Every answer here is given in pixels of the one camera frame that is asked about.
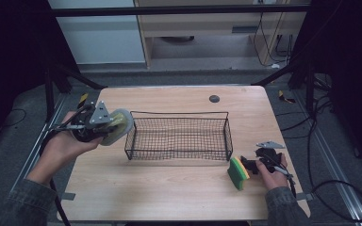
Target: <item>floor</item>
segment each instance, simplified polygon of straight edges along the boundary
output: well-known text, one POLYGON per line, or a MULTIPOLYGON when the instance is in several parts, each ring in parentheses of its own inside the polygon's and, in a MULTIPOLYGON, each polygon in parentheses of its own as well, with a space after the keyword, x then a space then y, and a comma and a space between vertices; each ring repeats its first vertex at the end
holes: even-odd
MULTIPOLYGON (((281 41, 279 50, 288 44, 281 41)), ((286 62, 278 63, 283 67, 286 62)), ((119 68, 112 73, 85 73, 85 75, 100 84, 116 86, 193 86, 193 85, 249 85, 258 81, 276 69, 271 66, 262 66, 255 56, 255 49, 247 36, 219 36, 195 37, 195 40, 185 41, 183 38, 156 39, 153 51, 153 61, 149 69, 123 69, 119 68)), ((271 106, 277 116, 280 128, 287 128, 304 120, 304 88, 289 92, 287 87, 288 76, 285 75, 274 83, 266 86, 271 106), (295 104, 281 101, 278 91, 283 90, 290 98, 296 100, 295 104)), ((95 100, 99 91, 91 90, 85 85, 72 80, 74 90, 71 94, 57 95, 56 100, 64 98, 62 116, 64 112, 74 108, 79 96, 87 91, 89 99, 95 100)), ((316 91, 316 98, 320 99, 325 93, 316 91)), ((0 202, 7 196, 18 176, 24 171, 26 159, 30 156, 33 144, 43 127, 44 120, 44 94, 43 87, 37 87, 22 95, 15 101, 15 107, 23 111, 12 111, 7 118, 7 124, 0 133, 0 202)), ((298 171, 303 189, 310 193, 309 172, 307 170, 307 157, 311 159, 313 170, 311 175, 315 184, 329 179, 341 179, 357 185, 362 190, 362 159, 357 159, 351 152, 352 143, 343 131, 342 126, 332 107, 323 110, 318 116, 319 125, 311 139, 311 154, 307 152, 307 135, 310 124, 300 126, 283 132, 292 161, 298 171)), ((72 171, 72 165, 59 172, 55 180, 58 181, 58 193, 62 193, 72 171)), ((344 186, 327 186, 320 191, 322 197, 329 204, 349 216, 352 212, 346 206, 355 205, 354 210, 360 210, 362 199, 344 186)), ((311 219, 314 225, 362 225, 351 223, 340 218, 318 199, 309 202, 312 211, 311 219)), ((49 214, 48 225, 57 226, 61 223, 56 218, 56 209, 49 214)), ((115 222, 77 222, 74 225, 122 225, 115 222)), ((253 225, 266 225, 265 221, 254 222, 253 225)))

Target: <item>wire basket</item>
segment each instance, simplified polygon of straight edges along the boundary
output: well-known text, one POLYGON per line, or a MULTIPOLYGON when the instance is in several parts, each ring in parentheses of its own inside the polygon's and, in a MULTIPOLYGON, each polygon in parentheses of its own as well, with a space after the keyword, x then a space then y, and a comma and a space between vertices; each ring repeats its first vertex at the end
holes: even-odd
POLYGON ((131 111, 128 159, 203 158, 230 160, 233 152, 228 112, 152 113, 131 111))

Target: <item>wooden table top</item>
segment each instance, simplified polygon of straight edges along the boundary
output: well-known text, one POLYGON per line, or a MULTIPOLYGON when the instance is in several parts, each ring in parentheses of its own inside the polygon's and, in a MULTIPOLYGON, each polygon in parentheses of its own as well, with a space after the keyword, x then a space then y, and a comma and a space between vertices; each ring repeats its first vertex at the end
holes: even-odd
MULTIPOLYGON (((262 87, 149 87, 103 89, 99 101, 109 112, 187 113, 228 111, 234 152, 255 159, 256 143, 285 144, 262 87), (209 96, 220 97, 211 103, 209 96)), ((267 192, 259 175, 238 191, 227 174, 229 162, 207 159, 128 160, 126 136, 99 146, 75 162, 62 205, 69 220, 255 220, 267 218, 267 192)), ((288 149, 297 193, 302 192, 288 149)), ((306 201, 298 201, 310 215, 306 201)))

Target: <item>sleeve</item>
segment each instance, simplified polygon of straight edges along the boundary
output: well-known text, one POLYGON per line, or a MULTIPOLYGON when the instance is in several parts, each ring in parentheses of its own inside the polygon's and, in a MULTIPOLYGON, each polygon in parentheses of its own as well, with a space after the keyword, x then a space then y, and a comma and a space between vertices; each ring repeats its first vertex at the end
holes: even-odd
POLYGON ((304 210, 288 187, 277 187, 266 194, 269 226, 311 225, 304 210))
POLYGON ((0 225, 46 225, 56 195, 47 186, 23 179, 0 207, 0 225))

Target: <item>wall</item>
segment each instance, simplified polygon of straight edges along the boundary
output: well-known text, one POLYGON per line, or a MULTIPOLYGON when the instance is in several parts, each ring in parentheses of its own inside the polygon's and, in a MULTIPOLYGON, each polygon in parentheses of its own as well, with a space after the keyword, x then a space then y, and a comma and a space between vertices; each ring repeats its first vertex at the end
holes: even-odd
MULTIPOLYGON (((134 7, 132 0, 49 0, 52 8, 134 7)), ((58 23, 79 66, 145 63, 136 16, 67 17, 58 23)))

